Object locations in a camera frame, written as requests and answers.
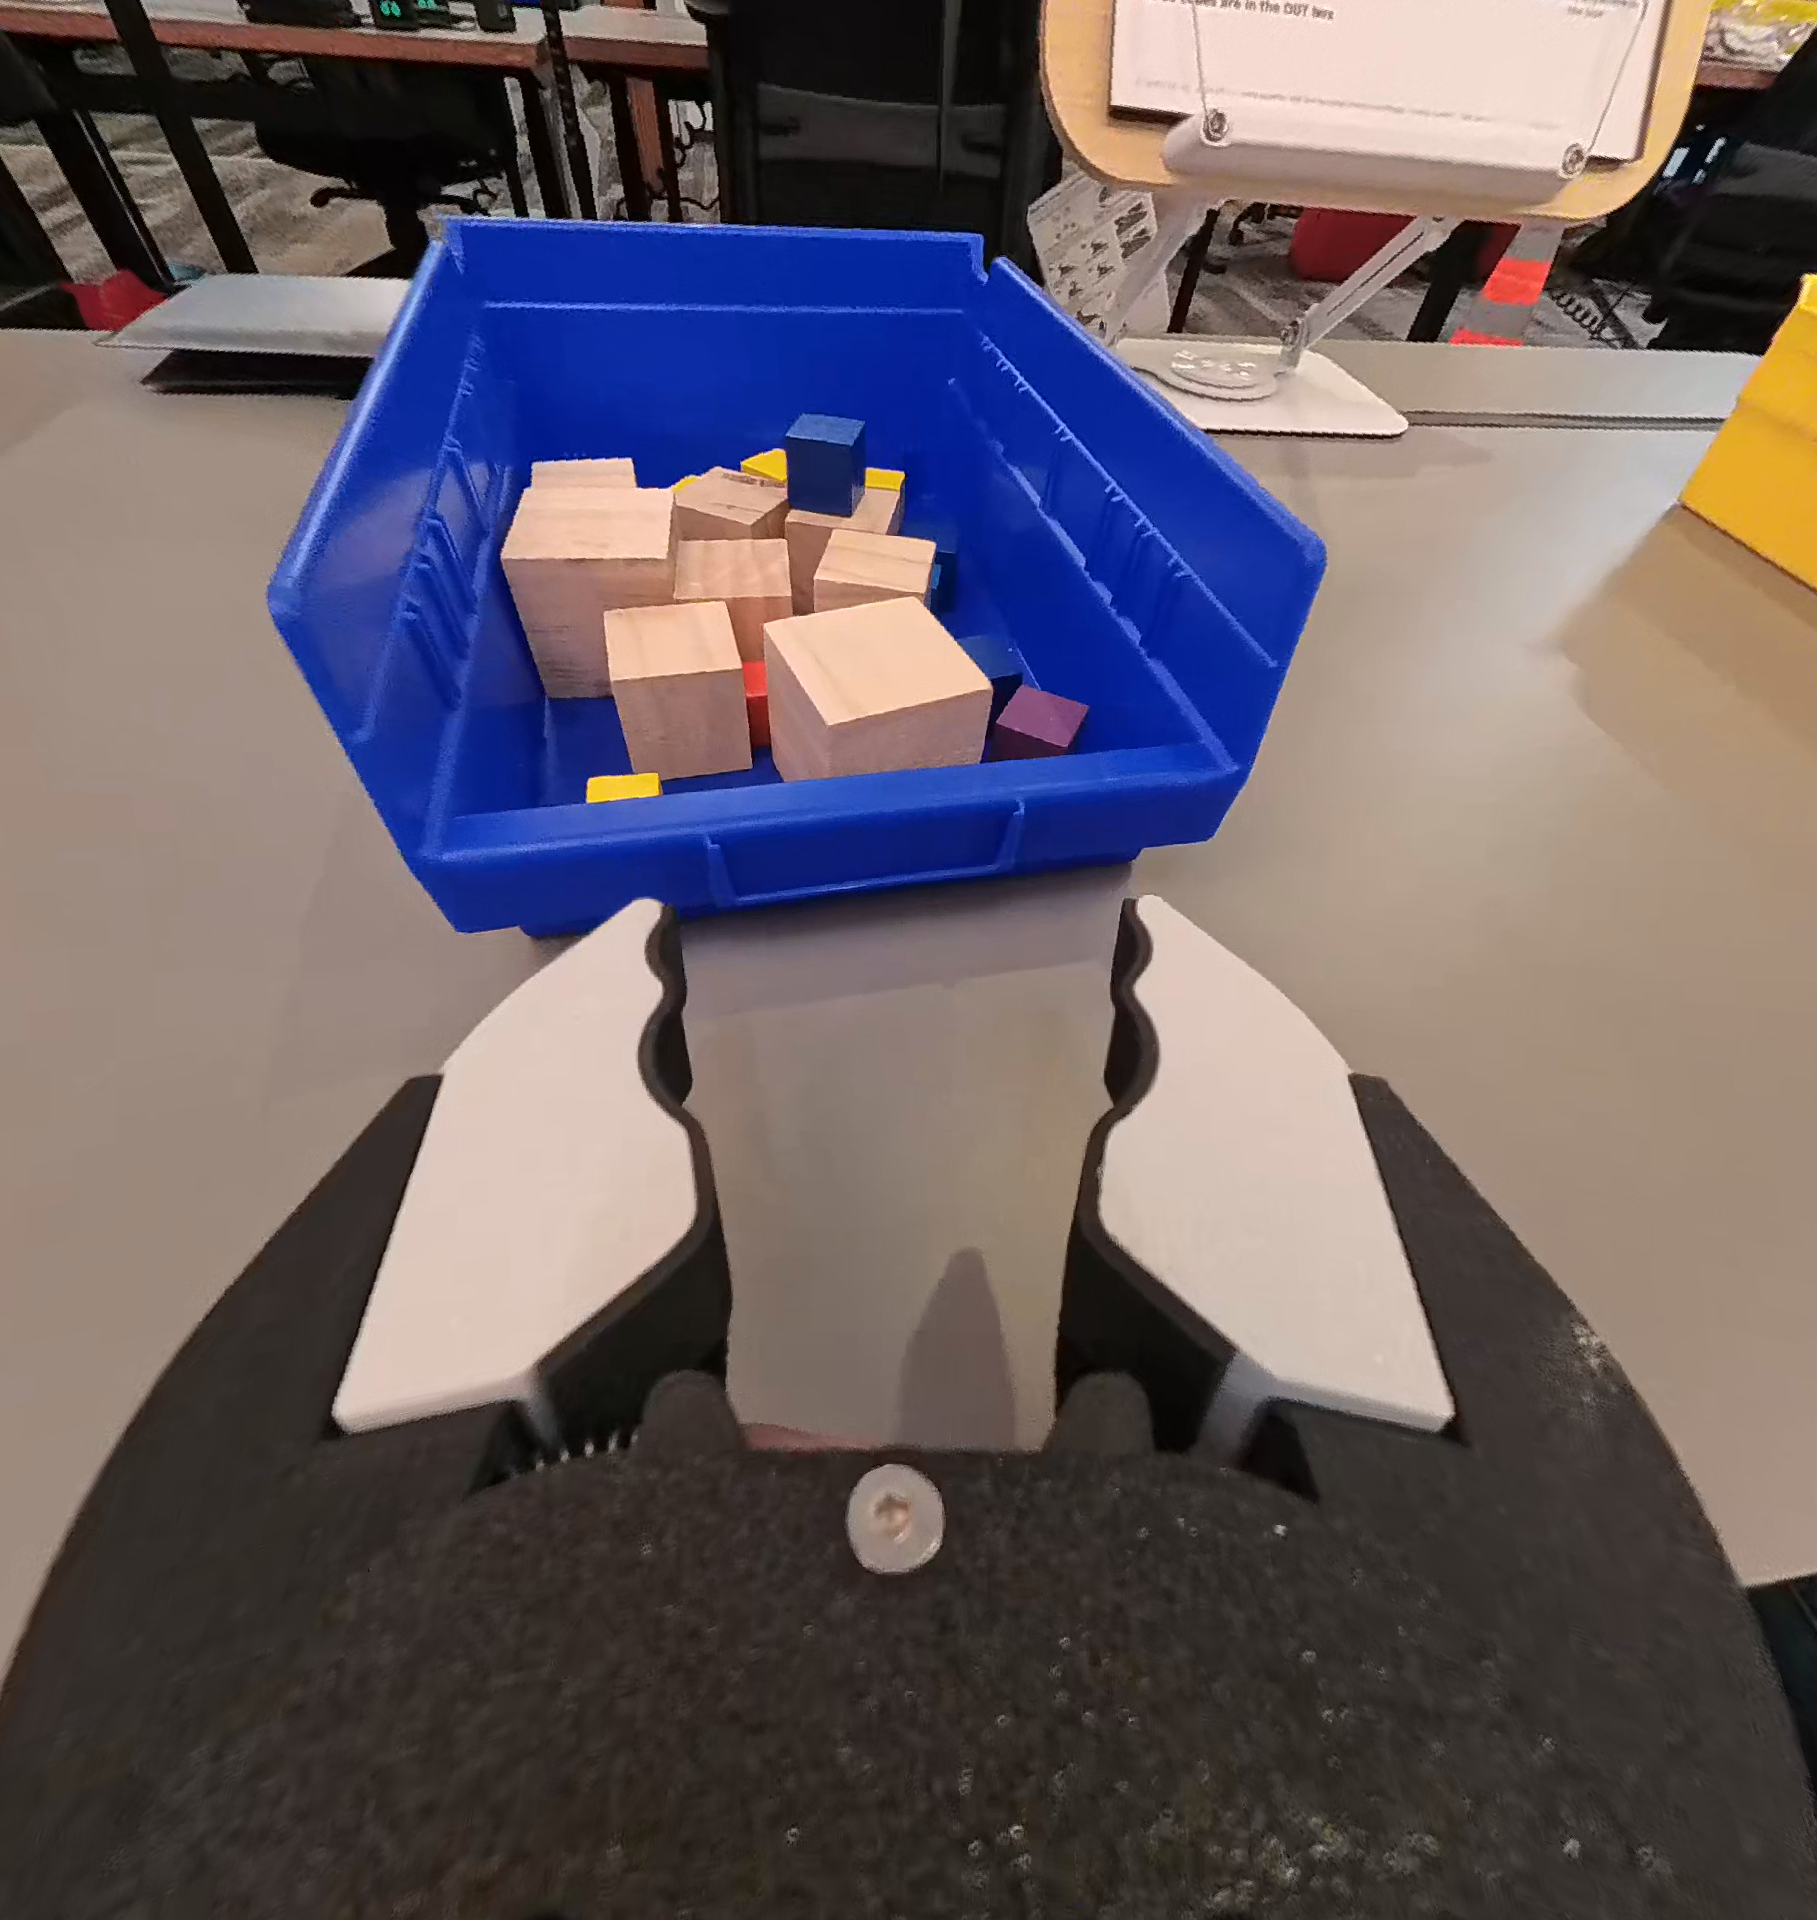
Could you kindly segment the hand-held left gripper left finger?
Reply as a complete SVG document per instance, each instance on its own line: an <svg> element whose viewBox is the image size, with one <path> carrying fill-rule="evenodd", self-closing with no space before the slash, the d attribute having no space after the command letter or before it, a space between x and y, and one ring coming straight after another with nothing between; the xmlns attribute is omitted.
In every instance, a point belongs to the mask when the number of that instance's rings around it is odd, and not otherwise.
<svg viewBox="0 0 1817 1920"><path fill-rule="evenodd" d="M666 1376L728 1376L691 1084L681 914L626 900L440 1060L332 1426L514 1404L538 1449L597 1449Z"/></svg>

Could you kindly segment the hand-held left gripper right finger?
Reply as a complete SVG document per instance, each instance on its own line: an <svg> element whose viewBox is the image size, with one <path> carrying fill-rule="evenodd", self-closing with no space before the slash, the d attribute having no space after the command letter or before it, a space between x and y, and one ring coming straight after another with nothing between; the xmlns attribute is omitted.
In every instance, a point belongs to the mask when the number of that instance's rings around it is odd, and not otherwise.
<svg viewBox="0 0 1817 1920"><path fill-rule="evenodd" d="M1131 1377L1160 1449L1244 1463L1282 1412L1450 1432L1353 1072L1163 897L1118 912L1104 1113L1058 1284L1058 1400Z"/></svg>

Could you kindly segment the pile of wooden coloured cubes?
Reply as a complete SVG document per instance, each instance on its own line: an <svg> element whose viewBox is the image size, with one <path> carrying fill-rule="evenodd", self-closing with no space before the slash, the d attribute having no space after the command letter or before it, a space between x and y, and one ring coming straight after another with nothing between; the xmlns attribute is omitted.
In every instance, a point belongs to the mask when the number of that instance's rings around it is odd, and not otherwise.
<svg viewBox="0 0 1817 1920"><path fill-rule="evenodd" d="M1092 703L955 640L951 557L899 521L856 419L667 489L626 455L536 458L501 567L551 715L590 743L581 805L1068 756Z"/></svg>

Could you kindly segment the blue plastic bin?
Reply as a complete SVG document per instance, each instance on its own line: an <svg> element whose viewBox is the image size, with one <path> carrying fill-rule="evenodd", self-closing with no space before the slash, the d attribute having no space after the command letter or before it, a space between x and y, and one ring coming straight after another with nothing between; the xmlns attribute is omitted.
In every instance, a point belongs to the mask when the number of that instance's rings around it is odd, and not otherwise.
<svg viewBox="0 0 1817 1920"><path fill-rule="evenodd" d="M589 805L613 698L551 698L501 541L547 458L674 483L791 419L868 429L941 623L1086 703L1068 756L791 797L774 756ZM967 231L448 222L349 402L265 610L459 934L1118 863L1240 797L1326 546Z"/></svg>

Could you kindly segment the yellow plastic bin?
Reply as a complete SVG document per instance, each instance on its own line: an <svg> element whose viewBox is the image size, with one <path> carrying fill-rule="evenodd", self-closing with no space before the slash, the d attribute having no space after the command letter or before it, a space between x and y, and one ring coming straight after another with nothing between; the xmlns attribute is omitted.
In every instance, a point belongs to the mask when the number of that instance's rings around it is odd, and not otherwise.
<svg viewBox="0 0 1817 1920"><path fill-rule="evenodd" d="M1677 503L1817 590L1817 273Z"/></svg>

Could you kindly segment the red box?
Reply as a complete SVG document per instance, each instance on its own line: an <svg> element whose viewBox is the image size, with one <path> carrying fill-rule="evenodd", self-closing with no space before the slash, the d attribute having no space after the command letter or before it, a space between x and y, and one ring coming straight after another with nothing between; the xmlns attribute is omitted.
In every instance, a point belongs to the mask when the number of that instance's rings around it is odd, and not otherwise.
<svg viewBox="0 0 1817 1920"><path fill-rule="evenodd" d="M1296 229L1289 236L1289 270L1304 283L1343 283L1366 261L1376 261L1376 252L1385 252L1388 241L1402 241L1403 229L1416 229L1416 222L1408 214L1388 214L1388 211L1304 204Z"/></svg>

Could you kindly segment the grey flat pad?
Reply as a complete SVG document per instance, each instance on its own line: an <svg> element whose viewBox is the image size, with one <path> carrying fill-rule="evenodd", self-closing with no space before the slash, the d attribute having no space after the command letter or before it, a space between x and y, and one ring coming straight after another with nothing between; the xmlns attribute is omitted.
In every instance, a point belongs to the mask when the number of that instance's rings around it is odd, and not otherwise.
<svg viewBox="0 0 1817 1920"><path fill-rule="evenodd" d="M158 396L349 402L401 301L406 277L197 277L97 347L150 357Z"/></svg>

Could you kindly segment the orange traffic cone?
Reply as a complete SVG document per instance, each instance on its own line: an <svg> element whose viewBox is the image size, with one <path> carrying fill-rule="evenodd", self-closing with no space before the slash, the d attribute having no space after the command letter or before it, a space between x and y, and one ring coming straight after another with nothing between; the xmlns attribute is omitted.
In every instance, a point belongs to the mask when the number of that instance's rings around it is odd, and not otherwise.
<svg viewBox="0 0 1817 1920"><path fill-rule="evenodd" d="M1543 301L1548 270L1556 258L1504 252L1473 295L1465 316L1450 325L1450 347L1517 349L1531 336L1531 316Z"/></svg>

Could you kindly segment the picture-printed paper sheet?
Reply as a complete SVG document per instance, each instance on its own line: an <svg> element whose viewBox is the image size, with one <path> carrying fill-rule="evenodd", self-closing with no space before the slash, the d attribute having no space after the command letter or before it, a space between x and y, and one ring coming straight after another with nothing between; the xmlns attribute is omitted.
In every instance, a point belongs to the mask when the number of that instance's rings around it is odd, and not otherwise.
<svg viewBox="0 0 1817 1920"><path fill-rule="evenodd" d="M1058 167L1058 180L1030 202L1022 231L1046 295L1086 331L1100 331L1124 273L1160 236L1160 204L1146 191L1124 191Z"/></svg>

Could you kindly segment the black office chair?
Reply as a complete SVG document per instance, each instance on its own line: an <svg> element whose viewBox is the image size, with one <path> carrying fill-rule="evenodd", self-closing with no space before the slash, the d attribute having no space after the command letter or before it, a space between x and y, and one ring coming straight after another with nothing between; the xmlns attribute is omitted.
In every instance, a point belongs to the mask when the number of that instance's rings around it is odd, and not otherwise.
<svg viewBox="0 0 1817 1920"><path fill-rule="evenodd" d="M258 147L315 175L315 204L359 202L388 222L366 277L413 277L433 231L428 211L485 214L492 183L527 211L521 139L501 81L433 62L321 62L291 81L258 79Z"/></svg>

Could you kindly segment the printed instruction sheet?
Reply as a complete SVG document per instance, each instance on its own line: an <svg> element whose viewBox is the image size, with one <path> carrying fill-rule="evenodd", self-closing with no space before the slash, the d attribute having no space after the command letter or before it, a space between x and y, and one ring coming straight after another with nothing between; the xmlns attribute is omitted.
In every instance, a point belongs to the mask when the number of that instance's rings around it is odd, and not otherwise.
<svg viewBox="0 0 1817 1920"><path fill-rule="evenodd" d="M1131 0L1104 106L1222 112L1240 145L1556 159L1640 112L1664 3L1614 0Z"/></svg>

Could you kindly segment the wooden office desk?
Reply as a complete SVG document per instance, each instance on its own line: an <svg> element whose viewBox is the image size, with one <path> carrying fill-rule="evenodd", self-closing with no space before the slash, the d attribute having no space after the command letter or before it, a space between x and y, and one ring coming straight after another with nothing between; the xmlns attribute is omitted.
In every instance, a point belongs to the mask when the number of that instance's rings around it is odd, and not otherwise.
<svg viewBox="0 0 1817 1920"><path fill-rule="evenodd" d="M562 159L554 139L564 132L564 79L581 73L613 94L615 175L623 204L631 222L648 214L648 175L637 159L626 87L648 81L651 106L666 102L717 102L704 27L691 17L659 11L575 11L536 17L509 30L373 30L373 27L305 27L305 22L248 22L243 11L150 11L150 3L0 3L0 34L19 41L34 62L50 46L122 46L133 27L133 79L109 79L122 87L114 102L104 81L83 100L77 81L50 81L50 155L70 202L83 204L91 236L104 241L117 273L133 273L150 287L177 287L154 231L143 229L117 167L91 132L91 106L150 112L158 131L185 131L191 116L258 116L258 102L243 102L235 81L222 100L191 100L167 67L167 51L225 51L263 62L359 62L359 67L453 67L485 73L521 94L521 139L514 155L536 167L536 204L551 222L590 214L590 180L581 159Z"/></svg>

